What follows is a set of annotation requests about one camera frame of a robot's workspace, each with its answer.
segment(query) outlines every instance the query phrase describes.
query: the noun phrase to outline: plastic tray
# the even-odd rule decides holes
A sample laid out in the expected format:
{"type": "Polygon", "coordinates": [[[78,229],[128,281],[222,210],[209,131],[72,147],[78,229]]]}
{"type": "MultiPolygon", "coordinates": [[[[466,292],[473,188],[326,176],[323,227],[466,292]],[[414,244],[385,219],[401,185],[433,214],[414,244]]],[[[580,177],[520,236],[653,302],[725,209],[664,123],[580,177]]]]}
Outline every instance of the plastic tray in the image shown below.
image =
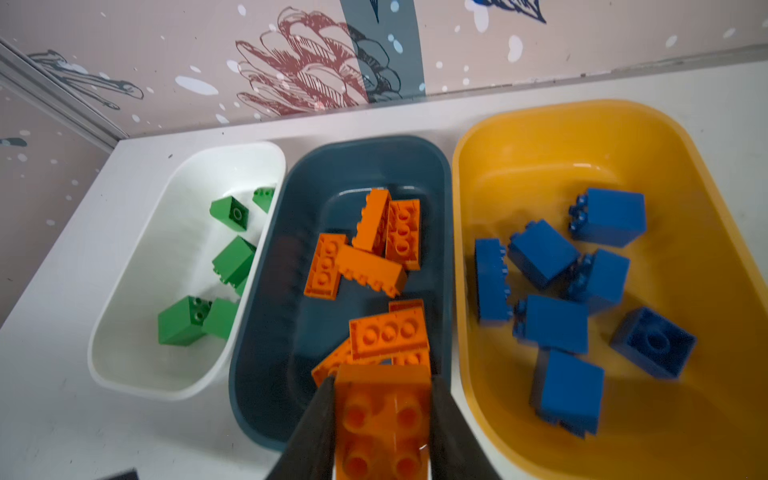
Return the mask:
{"type": "MultiPolygon", "coordinates": [[[[211,148],[182,163],[91,333],[88,367],[96,383],[152,399],[182,400],[227,377],[235,335],[226,342],[209,335],[187,347],[160,345],[157,315],[186,295],[238,300],[211,263],[238,233],[209,215],[210,203],[234,195],[250,212],[248,230],[239,235],[259,245],[274,208],[265,214],[251,200],[253,191],[277,185],[277,194],[285,171],[283,151],[268,142],[211,148]]],[[[249,281],[259,258],[257,250],[249,281]]],[[[234,332],[243,317],[240,303],[234,332]]]]}
{"type": "Polygon", "coordinates": [[[453,241],[450,170],[417,137],[331,144],[307,154],[276,201],[230,367],[230,401],[255,442],[282,450],[316,391],[311,370],[347,336],[351,319],[387,312],[391,300],[342,279],[335,301],[303,295],[320,233],[351,240],[371,188],[422,208],[421,270],[398,300],[422,298],[432,373],[451,378],[453,241]]]}
{"type": "MultiPolygon", "coordinates": [[[[511,461],[543,478],[762,478],[768,475],[768,294],[685,130],[651,108],[593,101],[490,118],[453,159],[456,309],[462,385],[471,411],[511,461]],[[598,434],[581,440],[528,404],[536,348],[511,326],[478,325],[476,238],[545,218],[563,234],[587,187],[645,194],[648,232],[631,258],[620,307],[590,319],[585,359],[606,369],[598,434]],[[698,336],[678,382],[658,381],[608,340],[648,305],[698,336]]],[[[575,244],[582,252],[598,246],[575,244]]],[[[507,261],[510,303],[532,293],[507,261]]]]}

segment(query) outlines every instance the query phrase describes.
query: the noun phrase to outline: upside-down blue block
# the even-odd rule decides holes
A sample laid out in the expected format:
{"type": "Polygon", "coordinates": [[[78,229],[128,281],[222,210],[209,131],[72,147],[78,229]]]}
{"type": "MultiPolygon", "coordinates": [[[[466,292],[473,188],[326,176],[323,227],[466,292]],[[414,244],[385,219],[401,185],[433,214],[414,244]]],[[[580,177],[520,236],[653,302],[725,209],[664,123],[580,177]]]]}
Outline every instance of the upside-down blue block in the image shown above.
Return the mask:
{"type": "Polygon", "coordinates": [[[584,438],[597,435],[605,370],[557,350],[539,349],[531,406],[545,422],[584,438]]]}
{"type": "Polygon", "coordinates": [[[646,306],[632,310],[611,339],[611,347],[657,379],[676,379],[696,337],[646,306]]]}
{"type": "Polygon", "coordinates": [[[505,251],[498,238],[475,240],[478,316],[484,325],[506,323],[512,316],[512,308],[507,304],[511,291],[506,283],[505,251]]]}
{"type": "Polygon", "coordinates": [[[510,237],[507,255],[525,278],[543,290],[578,259],[579,252],[546,220],[539,220],[510,237]]]}
{"type": "Polygon", "coordinates": [[[522,343],[571,353],[589,351],[587,306],[541,295],[515,305],[512,335],[522,343]]]}
{"type": "Polygon", "coordinates": [[[621,303],[628,273],[628,258],[602,249],[586,253],[571,268],[571,282],[562,296],[583,303],[594,315],[621,303]]]}
{"type": "Polygon", "coordinates": [[[645,233],[645,196],[620,190],[588,188],[568,208],[574,240],[626,247],[645,233]]]}

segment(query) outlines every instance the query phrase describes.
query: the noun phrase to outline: blue building block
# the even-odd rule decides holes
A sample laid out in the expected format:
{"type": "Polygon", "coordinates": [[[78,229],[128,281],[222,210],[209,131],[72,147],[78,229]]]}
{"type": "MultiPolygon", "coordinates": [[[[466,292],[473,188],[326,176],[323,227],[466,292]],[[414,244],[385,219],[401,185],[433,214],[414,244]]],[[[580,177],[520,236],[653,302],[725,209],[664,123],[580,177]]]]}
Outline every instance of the blue building block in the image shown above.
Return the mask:
{"type": "Polygon", "coordinates": [[[626,247],[645,233],[645,196],[619,190],[588,188],[568,209],[574,240],[626,247]]]}
{"type": "Polygon", "coordinates": [[[528,295],[515,306],[512,335],[522,343],[571,353],[589,351],[586,305],[541,295],[528,295]]]}
{"type": "Polygon", "coordinates": [[[498,238],[475,240],[475,268],[478,276],[478,316],[483,325],[507,323],[512,308],[507,305],[511,293],[506,283],[502,242],[498,238]]]}
{"type": "Polygon", "coordinates": [[[530,222],[509,239],[508,257],[539,290],[543,290],[579,257],[579,252],[545,220],[530,222]]]}
{"type": "Polygon", "coordinates": [[[562,296],[583,303],[594,315],[621,303],[628,273],[628,258],[602,249],[586,253],[571,268],[571,282],[562,296]]]}
{"type": "Polygon", "coordinates": [[[545,422],[584,438],[597,435],[605,370],[567,353],[540,349],[531,406],[545,422]]]}
{"type": "Polygon", "coordinates": [[[632,310],[614,333],[611,347],[657,379],[676,379],[696,337],[647,307],[632,310]]]}

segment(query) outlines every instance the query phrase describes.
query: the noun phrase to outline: dark blue bin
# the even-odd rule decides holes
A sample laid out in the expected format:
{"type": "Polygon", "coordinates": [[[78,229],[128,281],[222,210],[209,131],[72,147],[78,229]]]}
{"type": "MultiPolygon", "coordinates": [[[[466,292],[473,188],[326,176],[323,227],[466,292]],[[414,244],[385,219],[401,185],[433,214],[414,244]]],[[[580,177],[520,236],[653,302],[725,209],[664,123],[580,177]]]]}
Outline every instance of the dark blue bin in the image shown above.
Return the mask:
{"type": "Polygon", "coordinates": [[[311,371],[349,336],[349,321],[385,313],[391,300],[341,280],[335,301],[303,295],[320,233],[355,235],[371,188],[422,208],[421,270],[397,300],[424,299],[432,374],[450,382],[453,319],[451,171],[417,137],[320,147],[289,172],[276,200],[262,260],[230,367],[230,403],[252,440],[283,450],[316,391],[311,371]]]}

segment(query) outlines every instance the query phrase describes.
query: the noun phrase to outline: yellow bin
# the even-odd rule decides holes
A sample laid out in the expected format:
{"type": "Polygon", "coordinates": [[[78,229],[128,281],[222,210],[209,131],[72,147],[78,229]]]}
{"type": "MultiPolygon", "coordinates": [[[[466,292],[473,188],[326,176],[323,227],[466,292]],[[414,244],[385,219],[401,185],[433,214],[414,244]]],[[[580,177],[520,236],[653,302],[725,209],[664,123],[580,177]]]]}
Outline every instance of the yellow bin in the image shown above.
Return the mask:
{"type": "MultiPolygon", "coordinates": [[[[456,148],[453,202],[462,385],[504,455],[542,478],[768,478],[768,291],[679,124],[626,101],[489,118],[456,148]],[[541,218],[566,234],[568,206],[588,187],[645,194],[648,231],[609,248],[631,268],[621,306],[590,319],[585,359],[606,379],[598,434],[581,440],[528,404],[537,349],[511,325],[478,325],[474,245],[506,245],[541,218]],[[640,305],[698,337],[679,381],[653,379],[609,347],[640,305]]],[[[510,303],[533,293],[505,261],[510,303]]]]}

